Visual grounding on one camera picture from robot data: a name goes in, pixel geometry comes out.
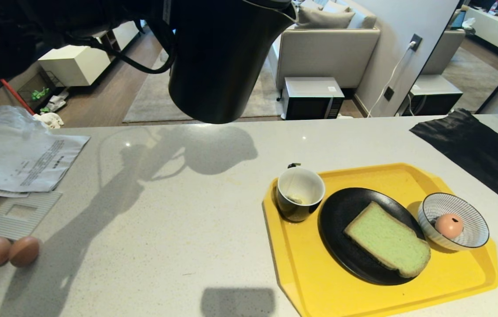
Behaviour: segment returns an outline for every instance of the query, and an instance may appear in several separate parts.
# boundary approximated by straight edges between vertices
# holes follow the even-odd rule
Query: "black kettle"
[[[291,0],[185,1],[176,25],[169,93],[185,114],[211,124],[239,118],[270,46],[294,23]]]

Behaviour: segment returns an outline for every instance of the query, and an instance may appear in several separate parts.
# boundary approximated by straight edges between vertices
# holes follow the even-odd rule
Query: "wall outlet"
[[[417,52],[417,49],[419,48],[419,45],[421,44],[422,41],[423,41],[422,37],[420,37],[417,34],[414,34],[410,42],[415,42],[415,45],[411,48],[411,50],[413,52]]]
[[[394,95],[394,90],[390,87],[388,87],[386,89],[386,92],[384,92],[384,98],[386,98],[387,101],[390,101],[393,95]]]

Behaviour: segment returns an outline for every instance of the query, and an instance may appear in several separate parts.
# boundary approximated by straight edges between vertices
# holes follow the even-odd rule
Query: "bread slice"
[[[419,275],[431,258],[428,243],[374,201],[347,225],[345,234],[402,277]]]

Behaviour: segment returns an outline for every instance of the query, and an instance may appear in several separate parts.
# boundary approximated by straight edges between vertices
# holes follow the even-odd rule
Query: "mirror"
[[[498,1],[461,0],[398,114],[476,114],[497,88]]]

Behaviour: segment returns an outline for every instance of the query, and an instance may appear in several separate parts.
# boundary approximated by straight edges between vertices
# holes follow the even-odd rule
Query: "black cloth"
[[[455,110],[445,118],[416,124],[410,131],[498,195],[498,133],[470,112]]]

